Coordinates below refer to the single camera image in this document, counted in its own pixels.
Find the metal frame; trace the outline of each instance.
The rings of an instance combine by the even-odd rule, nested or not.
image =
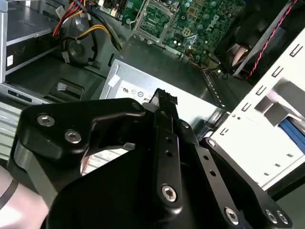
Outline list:
[[[218,130],[215,131],[215,133],[212,135],[212,138],[217,141],[218,144],[220,144],[224,150],[227,152],[231,152],[231,150],[228,150],[227,147],[229,147],[228,142],[230,141],[230,144],[233,145],[240,145],[241,143],[241,136],[244,135],[244,132],[240,133],[238,131],[238,128],[242,126],[244,123],[247,123],[249,121],[249,118],[251,119],[254,116],[257,116],[255,114],[254,108],[260,103],[261,100],[269,92],[272,91],[274,86],[282,79],[285,78],[287,80],[293,79],[294,74],[297,74],[297,72],[303,72],[303,61],[305,59],[305,29],[301,31],[301,33],[295,38],[295,40],[289,45],[289,47],[282,53],[282,55],[277,59],[277,61],[272,65],[272,67],[266,72],[266,74],[261,78],[261,80],[256,84],[256,86],[253,87],[253,89],[247,94],[247,96],[240,102],[240,104],[233,110],[233,112],[229,115],[227,120],[219,127]],[[259,123],[262,123],[263,125],[268,125],[267,120],[263,120],[263,115],[259,114],[261,116],[258,121]],[[260,135],[253,135],[252,130],[249,129],[246,132],[247,138],[252,139],[251,141],[255,144],[260,144]],[[257,155],[250,155],[247,152],[247,148],[240,149],[239,152],[235,152],[236,154],[247,154],[248,158],[244,161],[242,167],[245,169],[246,166],[251,166],[251,163],[254,163],[251,160],[251,157],[255,157]],[[270,152],[267,151],[266,154],[263,156],[262,160],[269,160],[272,162],[274,159],[279,159],[285,161],[287,157],[284,155],[285,152],[283,152],[283,155],[281,155],[281,152]],[[278,180],[283,178],[285,175],[287,175],[289,172],[297,168],[300,164],[302,164],[305,161],[305,156],[302,154],[302,152],[297,152],[298,156],[295,156],[293,158],[288,158],[285,162],[285,166],[280,167],[278,170],[273,170],[274,168],[271,167],[270,169],[273,170],[273,174],[268,176],[267,179],[262,178],[261,181],[258,181],[260,183],[260,186],[263,189],[268,189],[270,186],[272,186],[274,183],[276,183]],[[257,167],[258,171],[262,171],[263,168]]]
[[[28,99],[31,99],[31,102],[27,101],[27,100],[24,100],[22,98],[19,98],[18,96],[13,96],[9,93],[9,91],[12,91],[14,93],[16,93],[17,95],[22,95]],[[26,104],[31,104],[31,105],[37,105],[37,104],[50,104],[51,102],[49,100],[46,100],[46,99],[42,99],[40,98],[39,95],[35,94],[34,92],[26,92],[24,90],[21,90],[21,89],[18,89],[12,85],[9,85],[7,83],[1,83],[0,84],[0,93],[8,96],[8,97],[11,97],[11,98],[14,98],[14,99],[17,99],[23,103],[26,103]]]
[[[162,33],[160,35],[160,38],[154,37],[151,34],[149,34],[148,32],[146,32],[146,31],[144,31],[144,30],[142,30],[140,28],[140,25],[141,25],[141,23],[142,23],[142,21],[143,21],[143,19],[145,17],[146,8],[147,8],[148,5],[152,5],[152,6],[156,7],[156,8],[158,8],[158,9],[162,10],[164,13],[166,13],[170,17],[170,21],[168,22],[167,28],[164,28],[164,30],[162,31]],[[141,14],[140,14],[140,16],[139,16],[139,18],[137,20],[137,23],[136,23],[136,25],[135,25],[135,27],[134,27],[132,32],[137,33],[138,35],[143,36],[143,37],[145,37],[145,38],[147,38],[147,39],[149,39],[149,40],[151,40],[153,42],[161,44],[163,39],[164,39],[164,36],[166,34],[166,31],[169,29],[169,27],[170,27],[170,25],[171,25],[171,23],[173,21],[174,15],[175,15],[174,12],[171,12],[169,10],[169,8],[161,5],[160,3],[156,2],[156,1],[147,0],[147,2],[145,3],[144,8],[141,11]]]

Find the sticker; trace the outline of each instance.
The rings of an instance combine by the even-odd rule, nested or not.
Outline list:
[[[148,103],[153,94],[154,92],[149,92],[143,88],[122,80],[115,98],[132,98],[142,104]]]
[[[6,65],[8,67],[8,66],[11,66],[12,64],[13,64],[13,55],[10,55],[7,57]]]
[[[98,5],[99,5],[99,6],[103,6],[103,5],[104,5],[104,2],[105,2],[104,0],[99,0]]]
[[[70,58],[68,52],[62,52],[62,57],[65,60],[66,63],[70,63]]]
[[[120,77],[119,77],[117,74],[115,74],[115,75],[111,78],[111,80],[109,80],[108,85],[109,85],[110,87],[114,87],[114,86],[116,85],[116,83],[117,83],[119,80],[120,80]]]
[[[81,17],[81,18],[87,18],[87,13],[83,13],[83,12],[80,13],[80,17]]]
[[[55,11],[59,19],[62,19],[62,17],[65,15],[65,10],[63,9],[62,6],[58,7]]]

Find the mounting hole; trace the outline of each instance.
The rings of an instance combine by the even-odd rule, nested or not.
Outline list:
[[[171,140],[169,137],[166,138],[166,141],[167,141],[168,143],[172,143],[172,140]]]
[[[165,153],[166,153],[166,155],[169,156],[169,157],[172,157],[172,156],[173,156],[173,154],[172,154],[169,150],[166,150]]]
[[[216,173],[213,171],[213,170],[210,170],[210,174],[215,177],[216,176]]]

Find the yellow wire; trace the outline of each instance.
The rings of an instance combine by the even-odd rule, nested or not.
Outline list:
[[[83,32],[82,34],[78,35],[76,38],[78,39],[84,35],[87,35],[89,32],[91,32],[93,30],[97,30],[97,29],[104,30],[110,36],[108,30],[103,25],[94,25],[94,26],[90,27],[86,32]]]
[[[93,31],[93,30],[97,30],[97,29],[100,29],[100,30],[104,30],[109,36],[109,32],[108,30],[103,26],[103,25],[94,25],[92,27],[90,27],[87,31],[83,32],[82,34],[78,35],[77,37],[72,37],[73,39],[78,39],[84,35],[87,35],[89,32]],[[65,50],[65,47],[66,47],[66,40],[63,41],[63,48]]]
[[[79,12],[76,12],[75,14],[72,14],[70,17],[68,17],[68,19],[75,17],[76,15],[82,13],[82,10]]]

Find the black wire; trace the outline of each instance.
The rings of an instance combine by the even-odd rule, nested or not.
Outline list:
[[[93,21],[88,20],[88,23],[89,23],[89,27],[91,28],[93,26]],[[93,50],[94,54],[93,54],[93,57],[89,59],[89,61],[93,62],[93,61],[95,61],[97,54],[98,54],[98,44],[97,44],[95,31],[92,31],[91,35],[92,35],[92,40],[93,40],[92,50]]]
[[[111,32],[111,30],[109,29],[108,24],[107,24],[107,22],[105,21],[105,19],[104,19],[101,15],[99,15],[99,14],[95,13],[94,11],[92,11],[91,9],[89,9],[89,6],[86,6],[86,7],[87,7],[87,9],[88,9],[87,12],[88,12],[92,17],[94,17],[95,19],[97,19],[103,26],[105,26],[105,28],[108,30],[108,32],[109,32],[109,34],[110,34],[112,44],[115,46],[115,48],[116,48],[118,51],[120,51],[120,50],[119,50],[119,47],[120,47],[121,45],[120,45],[120,44],[116,41],[116,39],[114,38],[114,35],[113,35],[113,33]]]

